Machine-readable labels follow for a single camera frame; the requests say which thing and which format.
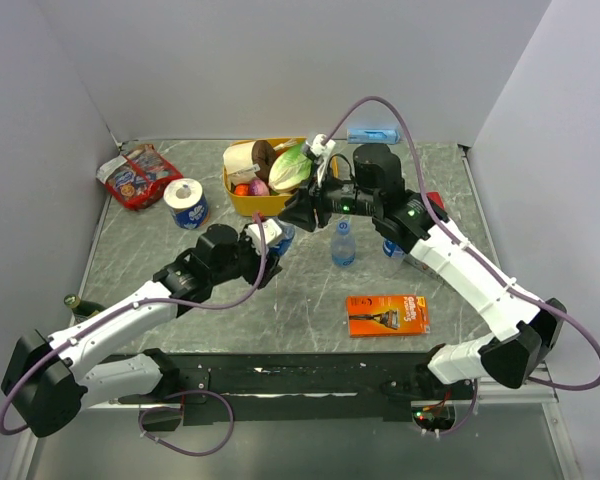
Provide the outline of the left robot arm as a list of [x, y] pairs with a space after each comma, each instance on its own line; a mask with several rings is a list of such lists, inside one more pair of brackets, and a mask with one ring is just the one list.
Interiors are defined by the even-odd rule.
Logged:
[[180, 253], [135, 292], [94, 317], [49, 336], [21, 336], [1, 390], [23, 427], [36, 437], [52, 435], [93, 405], [131, 395], [171, 399], [178, 372], [154, 349], [128, 360], [108, 361], [120, 346], [192, 309], [212, 309], [213, 289], [242, 278], [251, 297], [280, 271], [274, 251], [284, 232], [274, 219], [256, 220], [241, 231], [210, 226], [196, 245]]

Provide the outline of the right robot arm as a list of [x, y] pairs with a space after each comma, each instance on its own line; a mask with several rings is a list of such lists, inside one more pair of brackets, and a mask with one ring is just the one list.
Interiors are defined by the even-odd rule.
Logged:
[[368, 216], [376, 231], [406, 254], [428, 266], [451, 286], [489, 327], [489, 334], [457, 345], [432, 349], [417, 386], [436, 399], [452, 384], [491, 377], [517, 389], [557, 341], [563, 305], [550, 299], [544, 310], [513, 293], [516, 281], [496, 269], [446, 212], [425, 205], [420, 193], [406, 188], [401, 162], [388, 146], [365, 144], [353, 153], [353, 177], [340, 180], [319, 166], [286, 201], [281, 220], [305, 231], [323, 228], [334, 214]]

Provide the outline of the blue cap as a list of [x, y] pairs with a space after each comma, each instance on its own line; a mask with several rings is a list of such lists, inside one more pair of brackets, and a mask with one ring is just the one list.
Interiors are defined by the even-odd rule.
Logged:
[[340, 235], [348, 235], [351, 231], [351, 224], [348, 221], [341, 221], [337, 225], [337, 232]]

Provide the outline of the clear bottle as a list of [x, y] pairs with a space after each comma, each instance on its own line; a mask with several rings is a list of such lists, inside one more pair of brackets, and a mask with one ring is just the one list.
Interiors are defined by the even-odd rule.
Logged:
[[331, 240], [331, 258], [335, 265], [348, 267], [356, 257], [356, 242], [352, 231], [348, 235], [340, 235], [336, 230]]

